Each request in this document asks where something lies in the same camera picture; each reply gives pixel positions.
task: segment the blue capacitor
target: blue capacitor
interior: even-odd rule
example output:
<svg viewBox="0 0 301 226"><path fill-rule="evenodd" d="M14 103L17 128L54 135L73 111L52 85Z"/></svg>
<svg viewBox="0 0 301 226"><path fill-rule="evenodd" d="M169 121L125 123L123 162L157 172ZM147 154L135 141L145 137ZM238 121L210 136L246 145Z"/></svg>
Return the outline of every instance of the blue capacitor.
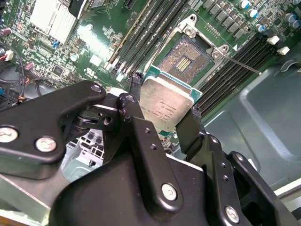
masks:
<svg viewBox="0 0 301 226"><path fill-rule="evenodd" d="M241 0L238 4L240 8L248 8L250 5L250 2L248 0Z"/></svg>
<svg viewBox="0 0 301 226"><path fill-rule="evenodd" d="M60 44L59 41L55 41L54 43L52 43L52 47L53 47L53 48L56 48L56 47L59 46L59 44Z"/></svg>
<svg viewBox="0 0 301 226"><path fill-rule="evenodd" d="M255 26L256 30L260 33L265 31L265 26L261 25L261 24L256 24Z"/></svg>
<svg viewBox="0 0 301 226"><path fill-rule="evenodd" d="M248 12L246 13L246 15L249 17L249 18L255 18L257 17L258 15L258 11L256 9L250 9L248 10Z"/></svg>

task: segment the black cable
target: black cable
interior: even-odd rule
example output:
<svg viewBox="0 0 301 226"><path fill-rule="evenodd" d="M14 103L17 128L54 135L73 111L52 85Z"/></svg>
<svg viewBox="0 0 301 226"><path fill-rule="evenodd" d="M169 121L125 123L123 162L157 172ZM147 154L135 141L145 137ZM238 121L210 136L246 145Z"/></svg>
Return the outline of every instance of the black cable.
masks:
<svg viewBox="0 0 301 226"><path fill-rule="evenodd" d="M42 96L42 93L40 91L40 88L39 88L39 84L37 81L42 81L42 80L48 80L48 81L53 81L54 83L56 83L57 85L61 86L62 88L65 87L64 84L62 84L60 81L57 81L55 79L52 79L52 78L47 78L47 77L38 77L38 78L34 78L34 79L31 79L27 84L26 86L28 86L28 84L32 83L32 82L36 82L36 91L37 91L37 94L38 96Z"/></svg>
<svg viewBox="0 0 301 226"><path fill-rule="evenodd" d="M19 63L20 63L20 66L21 66L21 69L22 69L22 73L21 73L21 77L20 77L20 82L16 83L15 87L22 84L22 89L21 89L21 94L20 95L24 96L26 77L25 77L25 71L24 71L24 66L23 66L22 58L20 57L18 51L15 48L13 48L12 46L10 46L10 45L8 45L6 43L2 43L2 42L0 43L0 45L2 45L3 47L11 49L15 53L15 55L16 55Z"/></svg>
<svg viewBox="0 0 301 226"><path fill-rule="evenodd" d="M39 85L38 82L36 82L36 92L37 92L39 97L43 96L43 94L41 93L40 85Z"/></svg>

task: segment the cable connector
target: cable connector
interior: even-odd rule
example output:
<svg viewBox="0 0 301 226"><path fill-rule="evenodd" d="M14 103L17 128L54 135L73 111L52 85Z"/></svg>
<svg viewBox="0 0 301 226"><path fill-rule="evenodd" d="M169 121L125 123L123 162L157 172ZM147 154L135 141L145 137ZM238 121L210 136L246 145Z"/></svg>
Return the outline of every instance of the cable connector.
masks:
<svg viewBox="0 0 301 226"><path fill-rule="evenodd" d="M10 61L14 58L14 52L10 49L8 51L5 52L5 61Z"/></svg>

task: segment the ram slot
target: ram slot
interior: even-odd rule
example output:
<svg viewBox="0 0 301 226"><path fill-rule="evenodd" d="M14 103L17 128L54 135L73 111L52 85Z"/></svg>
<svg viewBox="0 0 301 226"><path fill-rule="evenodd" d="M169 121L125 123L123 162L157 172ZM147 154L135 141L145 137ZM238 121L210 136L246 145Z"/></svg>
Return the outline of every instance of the ram slot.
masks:
<svg viewBox="0 0 301 226"><path fill-rule="evenodd" d="M150 25L147 27L145 32L142 34L140 40L137 44L134 45L134 52L132 52L129 56L130 58L127 60L127 63L123 69L123 72L126 72L129 66L133 63L133 61L136 59L137 55L143 49L146 45L146 43L149 43L151 38L154 34L156 34L158 31L162 29L162 26L166 23L166 19L170 14L179 6L179 2L181 0L176 0L169 2L168 5L165 5L161 11L159 11L156 16L152 19Z"/></svg>
<svg viewBox="0 0 301 226"><path fill-rule="evenodd" d="M235 56L234 59L259 69L276 54L276 49L266 43L266 39L254 36ZM202 115L213 110L235 89L241 86L253 73L233 62L228 62L202 88L203 96L198 103Z"/></svg>
<svg viewBox="0 0 301 226"><path fill-rule="evenodd" d="M152 52L153 48L158 48L160 46L160 40L163 40L168 36L168 34L172 31L173 26L171 24L175 24L174 22L178 21L180 16L183 14L183 8L186 6L186 4L189 2L189 0L181 1L177 9L171 14L171 16L167 16L169 18L165 24L162 24L161 27L156 31L149 42L147 42L146 49L142 54L138 56L138 60L136 63L134 63L133 68L131 69L130 73L134 73L138 67L142 64L144 59L147 58L147 56Z"/></svg>

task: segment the green circuit board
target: green circuit board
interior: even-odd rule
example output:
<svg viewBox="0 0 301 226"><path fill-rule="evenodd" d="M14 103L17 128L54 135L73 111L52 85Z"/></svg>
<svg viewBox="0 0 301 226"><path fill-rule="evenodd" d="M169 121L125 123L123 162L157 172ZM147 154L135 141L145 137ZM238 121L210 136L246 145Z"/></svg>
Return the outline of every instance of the green circuit board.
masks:
<svg viewBox="0 0 301 226"><path fill-rule="evenodd" d="M54 48L53 39L36 31L30 21L35 0L8 0L1 28L10 27L13 33L2 37L2 40L20 51L24 64L34 62L33 70L37 75L52 77L66 84L73 81L74 78L79 78L95 81L104 87L118 86L128 89L129 84L126 77L117 81L117 76L112 75L110 69L106 69L106 64L124 37L127 36L134 20L145 8L146 2L137 0L131 10L124 7L122 0L107 0L105 2L106 5L96 8L76 22L72 35L65 45L58 45ZM247 10L238 9L238 2L238 0L214 2L214 4L227 6L227 9L224 10L227 12L227 17L229 16L228 13L233 18L239 17L238 24L243 23L243 26L247 27L244 28L244 34L238 39L221 25L221 22L216 19L216 15L202 6L206 1L190 0L182 11L183 15L178 18L178 22L192 13L197 14L196 28L216 46L229 45L230 55L235 54L256 33L254 26L261 21L265 23L266 27L276 30L285 39L288 46L295 43L297 31L288 28L288 23L285 23L282 17L288 11L297 14L300 14L301 11L297 6L293 6L289 0L281 0L277 3L269 0L251 1L252 7L259 10L259 15L255 19L247 18ZM280 19L280 23L277 25L273 23L276 19ZM92 25L92 30L86 31L87 25ZM159 54L154 65L158 65L181 36L182 34L178 33L172 38ZM70 55L74 53L78 54L78 59L75 62L71 61L70 58ZM200 72L190 84L194 85L205 72L206 70Z"/></svg>
<svg viewBox="0 0 301 226"><path fill-rule="evenodd" d="M287 13L301 17L301 6L293 5L290 0L250 0L248 9L239 8L240 0L136 0L131 1L134 4L130 8L125 8L123 0L103 0L101 6L76 19L66 43L59 43L54 37L40 32L31 21L37 1L7 0L0 28L9 27L12 34L0 37L0 41L15 47L24 64L34 63L31 72L35 76L46 76L64 84L91 80L105 88L129 90L131 74L139 71L145 75L143 70L149 62L160 66L181 44L180 41L190 42L183 32L177 32L167 40L177 25L191 15L197 17L195 28L215 46L229 47L229 56L234 56L258 33L257 24L273 30L290 48L299 40L300 34L300 28L294 29L285 21ZM56 1L67 7L70 3L68 0ZM258 10L256 18L247 16L250 9ZM201 62L205 54L198 48L195 46L198 57L203 54L203 58L198 59ZM194 88L199 88L198 81L213 67L210 58L206 59L204 67L197 68L187 80ZM185 56L180 60L176 65L179 74L184 74L193 62ZM225 63L224 60L213 74ZM261 70L272 63L268 61ZM229 95L227 101L239 90ZM164 147L178 144L175 130L165 136L163 144Z"/></svg>

